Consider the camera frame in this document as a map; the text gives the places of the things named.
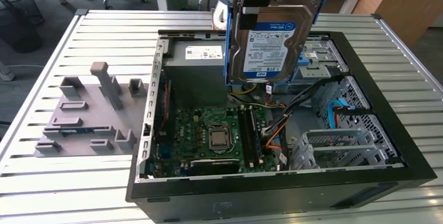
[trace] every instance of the hard drive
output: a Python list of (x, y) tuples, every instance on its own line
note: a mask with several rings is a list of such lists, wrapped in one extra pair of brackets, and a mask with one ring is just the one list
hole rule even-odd
[(291, 80), (320, 5), (321, 0), (273, 0), (253, 30), (241, 30), (234, 17), (229, 83)]

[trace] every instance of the motherboard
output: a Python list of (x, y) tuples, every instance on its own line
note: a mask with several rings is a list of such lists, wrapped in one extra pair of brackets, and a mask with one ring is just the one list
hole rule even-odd
[(261, 107), (178, 109), (174, 140), (158, 148), (158, 176), (275, 171), (261, 143), (266, 124)]

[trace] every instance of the yellow wire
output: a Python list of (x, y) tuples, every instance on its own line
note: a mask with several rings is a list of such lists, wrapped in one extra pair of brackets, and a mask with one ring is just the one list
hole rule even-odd
[(229, 94), (230, 95), (243, 95), (243, 94), (247, 94), (247, 93), (253, 92), (255, 88), (257, 88), (257, 83), (254, 84), (254, 86), (250, 90), (243, 91), (243, 92), (230, 92)]

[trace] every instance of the hard drive label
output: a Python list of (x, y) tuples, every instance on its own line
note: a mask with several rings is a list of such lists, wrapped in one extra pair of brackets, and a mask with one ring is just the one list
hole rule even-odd
[(282, 71), (289, 52), (285, 42), (295, 30), (295, 22), (257, 23), (250, 31), (243, 67), (249, 78), (273, 77)]

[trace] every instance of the gray 3d printed part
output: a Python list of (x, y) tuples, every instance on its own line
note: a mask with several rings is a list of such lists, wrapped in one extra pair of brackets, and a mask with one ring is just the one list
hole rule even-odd
[(57, 125), (59, 127), (81, 127), (83, 124), (83, 120), (77, 117), (77, 118), (55, 118), (53, 120), (53, 125)]
[(45, 153), (59, 153), (62, 146), (57, 141), (39, 142), (35, 146), (37, 150)]
[(131, 129), (127, 132), (127, 138), (123, 136), (122, 131), (118, 130), (115, 141), (122, 150), (133, 150), (134, 145), (138, 142), (138, 138), (134, 135), (134, 132)]
[(114, 150), (114, 146), (107, 139), (93, 139), (90, 147), (95, 150), (97, 153), (103, 153), (110, 150)]
[[(147, 91), (149, 85), (142, 86), (141, 90)], [(122, 84), (119, 88), (119, 98), (125, 106), (121, 110), (114, 110), (99, 84), (85, 85), (78, 89), (82, 101), (78, 97), (62, 96), (41, 140), (43, 144), (57, 142), (61, 150), (55, 152), (54, 148), (43, 147), (37, 149), (37, 157), (133, 154), (134, 144), (138, 142), (135, 137), (142, 135), (146, 96), (133, 97), (129, 83)], [(82, 119), (82, 125), (58, 125), (61, 120), (63, 123), (74, 124), (78, 119)], [(117, 140), (118, 131), (127, 138), (119, 136), (118, 139), (122, 140)], [(101, 152), (97, 152), (90, 146), (93, 139), (107, 139), (114, 149), (101, 149)]]
[(106, 62), (94, 62), (91, 66), (91, 74), (95, 75), (102, 84), (102, 92), (107, 96), (113, 108), (119, 110), (123, 108), (122, 100), (119, 98), (119, 91), (115, 83), (109, 75), (109, 64)]
[(146, 96), (146, 89), (143, 87), (142, 79), (131, 79), (129, 88), (133, 97)]
[(59, 86), (65, 96), (70, 97), (81, 97), (78, 93), (78, 89), (83, 88), (83, 84), (78, 76), (74, 77), (65, 77), (62, 84)]
[(87, 110), (89, 104), (86, 103), (86, 101), (71, 101), (62, 103), (59, 108), (62, 111)]

